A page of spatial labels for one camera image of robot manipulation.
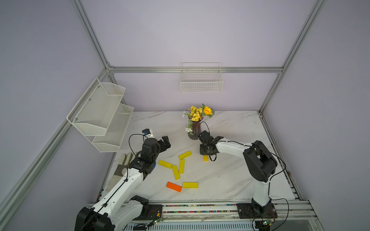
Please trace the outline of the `yellow block top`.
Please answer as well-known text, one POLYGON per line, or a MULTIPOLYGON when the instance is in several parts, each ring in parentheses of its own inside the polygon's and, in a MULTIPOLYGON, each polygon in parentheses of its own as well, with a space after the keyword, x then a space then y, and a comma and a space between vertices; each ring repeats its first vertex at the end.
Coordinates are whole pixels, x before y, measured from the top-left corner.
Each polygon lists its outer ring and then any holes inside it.
POLYGON ((187 152, 179 155, 178 157, 179 157, 180 160, 182 160, 182 159, 185 159, 187 157, 190 157, 191 155, 192 155, 192 152, 191 151, 187 151, 187 152))

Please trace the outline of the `yellow block bottom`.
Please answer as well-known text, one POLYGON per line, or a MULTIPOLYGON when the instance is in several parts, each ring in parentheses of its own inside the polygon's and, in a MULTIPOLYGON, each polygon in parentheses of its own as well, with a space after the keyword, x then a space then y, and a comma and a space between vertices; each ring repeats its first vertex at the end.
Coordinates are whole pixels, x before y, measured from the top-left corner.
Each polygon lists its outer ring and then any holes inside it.
POLYGON ((198 188, 198 182, 184 182, 182 184, 183 188, 187 189, 197 189, 198 188))

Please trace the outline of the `orange block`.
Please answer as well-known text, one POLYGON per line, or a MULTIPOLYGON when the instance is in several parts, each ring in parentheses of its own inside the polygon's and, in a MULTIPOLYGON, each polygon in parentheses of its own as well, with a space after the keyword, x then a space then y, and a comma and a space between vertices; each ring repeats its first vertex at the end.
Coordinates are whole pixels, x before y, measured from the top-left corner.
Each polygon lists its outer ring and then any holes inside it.
POLYGON ((174 190, 176 192, 181 192, 182 191, 182 186, 180 185, 177 185, 177 184, 174 184, 172 182, 167 182, 167 185, 166 185, 167 188, 171 189, 171 190, 174 190))

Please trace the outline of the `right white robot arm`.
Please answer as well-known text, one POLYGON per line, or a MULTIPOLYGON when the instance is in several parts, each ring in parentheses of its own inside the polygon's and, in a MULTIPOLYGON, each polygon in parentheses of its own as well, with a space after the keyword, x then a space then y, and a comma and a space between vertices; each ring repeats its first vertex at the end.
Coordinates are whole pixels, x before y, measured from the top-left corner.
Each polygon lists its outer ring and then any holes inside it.
POLYGON ((203 131, 198 139, 201 142, 200 154, 216 156, 218 153, 243 158, 250 175, 254 178, 254 195, 251 205, 255 213, 263 214, 270 210, 272 199, 269 196, 270 180, 276 172, 277 160, 261 141, 251 144, 228 140, 222 136, 212 137, 203 131))

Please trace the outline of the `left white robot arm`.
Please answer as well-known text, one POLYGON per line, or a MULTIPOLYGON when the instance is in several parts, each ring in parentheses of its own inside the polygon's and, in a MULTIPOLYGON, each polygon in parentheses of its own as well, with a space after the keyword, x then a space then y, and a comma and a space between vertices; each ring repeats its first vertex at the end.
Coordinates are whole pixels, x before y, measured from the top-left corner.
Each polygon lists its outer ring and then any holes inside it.
POLYGON ((75 231, 123 231, 132 220, 148 214, 148 199, 137 195, 124 208, 121 207, 132 191, 153 171, 159 154, 171 147, 168 136, 160 140, 151 134, 147 137, 142 150, 112 190, 91 208, 80 210, 75 231))

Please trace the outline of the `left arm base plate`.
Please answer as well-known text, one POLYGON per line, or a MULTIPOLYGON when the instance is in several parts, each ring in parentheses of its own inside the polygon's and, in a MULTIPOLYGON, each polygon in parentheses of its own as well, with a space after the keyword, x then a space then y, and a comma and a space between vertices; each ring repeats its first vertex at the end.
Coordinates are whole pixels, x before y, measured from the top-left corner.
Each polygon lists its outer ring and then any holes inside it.
POLYGON ((161 217, 162 211, 163 211, 163 205, 149 204, 147 207, 143 208, 141 215, 135 218, 135 221, 155 220, 161 217))

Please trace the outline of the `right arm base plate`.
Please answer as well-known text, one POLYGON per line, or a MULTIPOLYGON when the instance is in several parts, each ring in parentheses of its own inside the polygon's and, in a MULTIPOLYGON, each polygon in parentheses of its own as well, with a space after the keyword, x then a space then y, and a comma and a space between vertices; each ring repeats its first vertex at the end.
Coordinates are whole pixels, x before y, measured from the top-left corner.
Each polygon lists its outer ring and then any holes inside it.
POLYGON ((278 217, 273 203, 268 203, 264 207, 254 203, 239 203, 237 204, 237 212, 240 219, 278 217))

